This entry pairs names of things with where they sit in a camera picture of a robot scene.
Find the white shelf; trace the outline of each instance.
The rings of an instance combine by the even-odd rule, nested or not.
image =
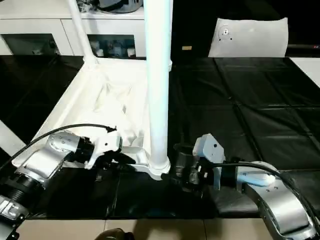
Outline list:
[[[131,13],[81,13],[83,19],[143,20],[144,8]],[[67,0],[4,0],[0,19],[71,19]]]

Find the black tabletop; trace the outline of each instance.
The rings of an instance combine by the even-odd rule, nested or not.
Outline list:
[[[36,76],[37,66],[47,64],[37,56],[26,57],[23,63],[8,70],[6,63],[15,62],[16,57],[0,59],[0,68],[10,72],[1,78],[8,89],[11,76],[21,80],[37,78],[32,71],[16,77],[20,68],[33,69]],[[59,87],[49,86],[50,90],[56,89],[55,98],[46,105],[50,112],[81,66],[76,57],[49,61],[53,61],[49,64],[51,71],[43,70],[37,78],[41,81],[35,83],[41,86],[30,90],[15,110],[16,115],[12,113],[8,119],[22,119],[23,113],[19,114],[24,103],[39,101],[41,96],[48,98],[51,91],[45,91],[42,86],[58,80]],[[33,136],[32,130],[25,130],[33,122],[19,121],[19,127],[9,120],[6,124],[11,124],[26,141]],[[168,114],[168,156],[173,165],[179,158],[191,157],[179,151],[181,146],[190,148],[197,137],[211,133],[224,147],[227,159],[240,157],[248,162],[265,161],[274,165],[295,182],[319,211],[319,125],[320,89],[288,58],[201,58],[174,62],[169,79]],[[33,217],[206,219],[216,216],[257,217],[258,210],[248,197],[227,187],[220,191],[208,188],[200,198],[166,181],[152,180],[145,173],[64,168],[41,197]]]

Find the glass cabinet door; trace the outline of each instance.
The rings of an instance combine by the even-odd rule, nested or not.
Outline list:
[[[50,33],[2,34],[13,55],[60,54],[54,37]]]
[[[103,58],[135,58],[134,35],[88,34],[93,54]]]

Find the brown object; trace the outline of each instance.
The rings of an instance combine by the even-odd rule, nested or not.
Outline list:
[[[135,237],[132,232],[124,232],[121,228],[115,228],[104,231],[95,240],[135,240]]]

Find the white fabric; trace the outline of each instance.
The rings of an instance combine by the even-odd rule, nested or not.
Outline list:
[[[288,19],[277,21],[218,18],[209,57],[283,58],[288,46]]]

